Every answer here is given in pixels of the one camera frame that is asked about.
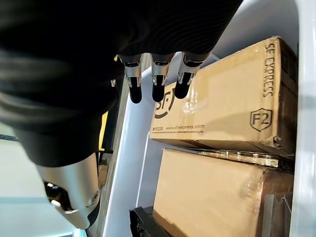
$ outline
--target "f2 label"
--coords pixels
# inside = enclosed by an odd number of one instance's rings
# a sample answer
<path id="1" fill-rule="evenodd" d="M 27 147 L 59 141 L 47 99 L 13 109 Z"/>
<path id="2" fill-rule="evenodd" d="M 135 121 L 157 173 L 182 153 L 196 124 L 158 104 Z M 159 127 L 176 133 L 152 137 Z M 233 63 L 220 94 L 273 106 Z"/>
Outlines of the f2 label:
<path id="1" fill-rule="evenodd" d="M 272 110 L 267 110 L 264 108 L 252 111 L 250 113 L 250 126 L 258 132 L 261 132 L 262 130 L 265 130 L 271 126 L 272 115 Z"/>

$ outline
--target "metal bracket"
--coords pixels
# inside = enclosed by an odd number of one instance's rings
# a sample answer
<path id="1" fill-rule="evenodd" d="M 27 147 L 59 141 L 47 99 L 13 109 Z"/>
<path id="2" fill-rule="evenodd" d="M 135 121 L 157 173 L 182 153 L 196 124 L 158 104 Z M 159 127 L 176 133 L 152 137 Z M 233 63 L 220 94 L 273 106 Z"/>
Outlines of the metal bracket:
<path id="1" fill-rule="evenodd" d="M 133 237 L 170 237 L 142 207 L 129 211 Z"/>

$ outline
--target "white wall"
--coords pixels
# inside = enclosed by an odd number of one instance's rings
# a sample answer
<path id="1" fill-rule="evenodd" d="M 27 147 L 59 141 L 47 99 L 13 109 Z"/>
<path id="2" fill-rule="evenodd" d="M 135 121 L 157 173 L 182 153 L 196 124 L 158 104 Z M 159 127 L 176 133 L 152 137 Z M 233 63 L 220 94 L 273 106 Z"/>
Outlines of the white wall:
<path id="1" fill-rule="evenodd" d="M 22 146 L 0 140 L 0 236 L 42 237 L 74 230 L 49 204 Z"/>

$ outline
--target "white shelf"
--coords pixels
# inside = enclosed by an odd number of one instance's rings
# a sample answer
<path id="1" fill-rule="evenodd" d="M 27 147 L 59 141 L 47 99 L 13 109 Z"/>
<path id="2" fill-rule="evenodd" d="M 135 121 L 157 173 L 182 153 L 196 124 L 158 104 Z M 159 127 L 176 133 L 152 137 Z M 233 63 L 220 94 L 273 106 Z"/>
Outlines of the white shelf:
<path id="1" fill-rule="evenodd" d="M 299 25 L 298 142 L 291 237 L 315 237 L 316 1 L 244 0 L 205 65 L 270 36 L 281 36 L 297 53 Z M 177 54 L 167 83 L 176 81 L 179 60 Z M 130 237 L 128 210 L 154 204 L 162 147 L 166 145 L 148 140 L 155 107 L 151 80 L 149 68 L 143 73 L 141 103 L 128 100 L 126 105 L 103 237 Z"/>

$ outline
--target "yellow object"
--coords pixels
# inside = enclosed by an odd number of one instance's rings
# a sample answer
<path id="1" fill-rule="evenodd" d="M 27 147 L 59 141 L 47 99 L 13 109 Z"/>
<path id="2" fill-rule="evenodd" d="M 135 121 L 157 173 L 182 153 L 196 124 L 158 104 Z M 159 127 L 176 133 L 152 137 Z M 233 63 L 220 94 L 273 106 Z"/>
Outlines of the yellow object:
<path id="1" fill-rule="evenodd" d="M 105 127 L 107 125 L 107 119 L 108 119 L 108 112 L 102 115 L 102 125 L 101 125 L 101 130 L 100 130 L 100 135 L 99 135 L 99 151 L 104 151 L 104 148 L 102 148 L 102 142 L 104 138 Z"/>

